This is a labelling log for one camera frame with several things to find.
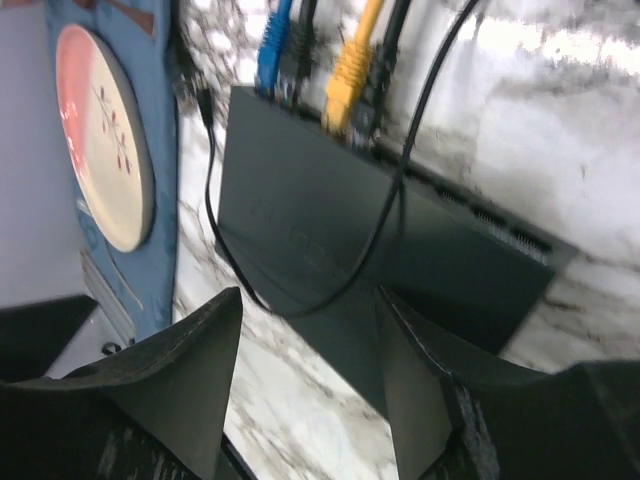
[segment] blue ethernet cable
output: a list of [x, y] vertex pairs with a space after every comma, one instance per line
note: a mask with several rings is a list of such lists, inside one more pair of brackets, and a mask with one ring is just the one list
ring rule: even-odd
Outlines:
[[256, 90], [262, 95], [271, 96], [278, 80], [280, 56], [289, 35], [289, 12], [293, 0], [280, 0], [278, 8], [271, 12], [267, 27], [258, 51], [258, 72]]

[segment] yellow ethernet cable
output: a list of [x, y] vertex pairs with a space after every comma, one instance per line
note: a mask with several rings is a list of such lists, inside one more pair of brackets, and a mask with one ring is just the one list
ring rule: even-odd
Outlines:
[[373, 48], [369, 44], [384, 0], [369, 0], [360, 17], [355, 37], [348, 40], [327, 83], [327, 104], [323, 127], [331, 133], [343, 133], [349, 124], [351, 109], [360, 96], [369, 72]]

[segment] plate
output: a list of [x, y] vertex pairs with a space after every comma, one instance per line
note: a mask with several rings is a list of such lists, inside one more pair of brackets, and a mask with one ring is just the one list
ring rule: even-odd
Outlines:
[[107, 241], [135, 250], [151, 227], [153, 170], [133, 89], [111, 49], [79, 25], [58, 37], [56, 87], [73, 170]]

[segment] white marble surface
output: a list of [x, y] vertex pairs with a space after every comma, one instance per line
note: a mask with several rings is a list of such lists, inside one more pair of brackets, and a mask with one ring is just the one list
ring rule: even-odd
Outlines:
[[[316, 23], [330, 42], [308, 94], [317, 106], [340, 35], [364, 3], [319, 1]], [[414, 2], [392, 87], [391, 142], [402, 141], [461, 4]], [[266, 0], [185, 3], [192, 51], [222, 92], [220, 159], [229, 87], [253, 81], [267, 11]], [[640, 6], [632, 0], [493, 0], [450, 55], [422, 122], [418, 161], [585, 252], [532, 313], [505, 352], [510, 360], [556, 371], [640, 356], [639, 89]], [[181, 142], [177, 318], [235, 283], [206, 221], [208, 146], [197, 116], [183, 120]], [[225, 431], [261, 480], [397, 478], [384, 420], [286, 323], [246, 298]]]

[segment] blue cloth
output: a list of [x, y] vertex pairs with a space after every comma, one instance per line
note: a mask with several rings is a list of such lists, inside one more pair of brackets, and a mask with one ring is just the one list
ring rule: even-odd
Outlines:
[[[153, 225], [145, 242], [131, 253], [109, 247], [111, 258], [142, 308], [113, 268], [107, 242], [93, 219], [78, 212], [90, 255], [122, 302], [143, 340], [171, 324], [177, 250], [177, 111], [165, 65], [171, 24], [169, 0], [122, 0], [131, 7], [152, 12], [155, 37], [144, 33], [131, 19], [99, 0], [88, 12], [72, 0], [46, 0], [50, 51], [55, 63], [58, 36], [69, 23], [97, 34], [114, 52], [133, 86], [144, 125], [155, 180]], [[76, 198], [82, 198], [79, 185]]]

